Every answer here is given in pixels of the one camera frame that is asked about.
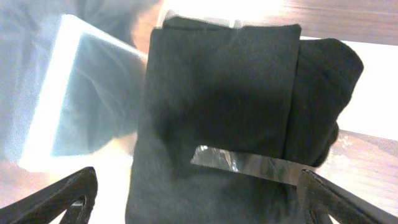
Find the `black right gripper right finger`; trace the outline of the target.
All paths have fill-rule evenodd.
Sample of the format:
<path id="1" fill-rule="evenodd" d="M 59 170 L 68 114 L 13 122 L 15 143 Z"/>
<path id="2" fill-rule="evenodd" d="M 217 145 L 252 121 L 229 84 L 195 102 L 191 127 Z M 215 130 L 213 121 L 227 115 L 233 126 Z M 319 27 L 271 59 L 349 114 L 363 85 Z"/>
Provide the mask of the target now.
<path id="1" fill-rule="evenodd" d="M 297 196 L 306 224 L 396 224 L 397 217 L 381 210 L 322 176 L 303 170 Z"/>

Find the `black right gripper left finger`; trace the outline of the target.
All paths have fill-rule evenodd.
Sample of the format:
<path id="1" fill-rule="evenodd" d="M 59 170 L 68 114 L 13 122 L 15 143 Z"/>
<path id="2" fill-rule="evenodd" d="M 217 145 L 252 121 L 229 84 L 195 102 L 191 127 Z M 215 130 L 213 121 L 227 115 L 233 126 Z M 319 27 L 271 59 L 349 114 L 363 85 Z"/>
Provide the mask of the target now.
<path id="1" fill-rule="evenodd" d="M 95 205 L 98 181 L 93 167 L 85 167 L 48 187 L 1 209 L 1 223 L 87 224 Z"/>

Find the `small black garment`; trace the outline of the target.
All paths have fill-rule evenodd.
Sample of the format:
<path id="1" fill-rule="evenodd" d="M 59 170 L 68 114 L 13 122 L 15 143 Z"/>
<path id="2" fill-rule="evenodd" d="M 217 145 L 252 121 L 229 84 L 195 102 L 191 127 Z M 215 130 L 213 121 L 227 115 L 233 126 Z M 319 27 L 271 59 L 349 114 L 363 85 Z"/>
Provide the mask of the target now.
<path id="1" fill-rule="evenodd" d="M 126 223 L 303 223 L 295 187 L 191 163 L 200 145 L 323 163 L 364 65 L 300 33 L 182 17 L 152 31 Z"/>

